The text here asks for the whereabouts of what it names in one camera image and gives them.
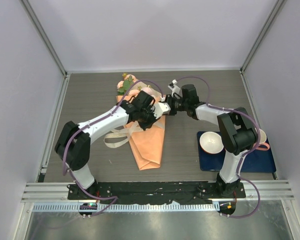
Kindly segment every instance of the orange mug handle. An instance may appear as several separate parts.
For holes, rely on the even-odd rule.
[[[260,151],[268,151],[270,149],[270,145],[266,142],[264,143],[261,143],[257,148],[256,150],[260,150]]]

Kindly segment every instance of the white wall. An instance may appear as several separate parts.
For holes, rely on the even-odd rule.
[[[242,66],[276,0],[30,0],[68,71]]]
[[[258,118],[300,208],[300,0],[288,0],[246,71]]]
[[[0,240],[38,174],[62,75],[18,0],[0,1]]]

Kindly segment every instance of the wood grain surface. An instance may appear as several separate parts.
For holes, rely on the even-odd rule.
[[[140,80],[156,81],[165,94],[170,93],[167,85],[184,76],[200,76],[208,81],[211,89],[210,103],[227,108],[244,107],[252,116],[251,107],[238,70],[219,71],[161,71],[129,72]],[[56,137],[56,144],[64,124],[68,121],[85,122],[108,111],[116,104],[116,85],[122,80],[122,73],[72,74],[66,91]],[[207,87],[198,79],[185,79],[179,86],[192,83],[201,101],[206,101]],[[199,166],[197,132],[218,131],[219,128],[205,121],[196,121],[179,112],[167,116],[161,167],[142,170],[137,167],[130,145],[108,148],[103,137],[91,146],[88,165],[97,181],[203,181],[215,180],[216,172],[201,171]],[[270,173],[243,173],[251,180],[271,180]],[[69,176],[62,176],[62,161],[52,151],[45,176],[45,182],[69,182]]]

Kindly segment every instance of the blue tray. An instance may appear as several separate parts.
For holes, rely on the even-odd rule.
[[[218,154],[209,154],[202,150],[200,146],[200,137],[205,133],[204,131],[199,131],[196,134],[198,141],[199,150],[199,161],[200,169],[202,171],[220,171],[222,165],[224,164],[224,159],[226,155],[226,150],[223,149]],[[255,150],[246,156],[241,172],[246,173],[275,173],[276,166],[274,157],[272,156],[271,148],[268,151],[258,151]]]

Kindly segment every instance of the white bowl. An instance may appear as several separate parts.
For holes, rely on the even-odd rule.
[[[208,154],[218,154],[224,149],[221,136],[213,131],[201,135],[200,146]]]

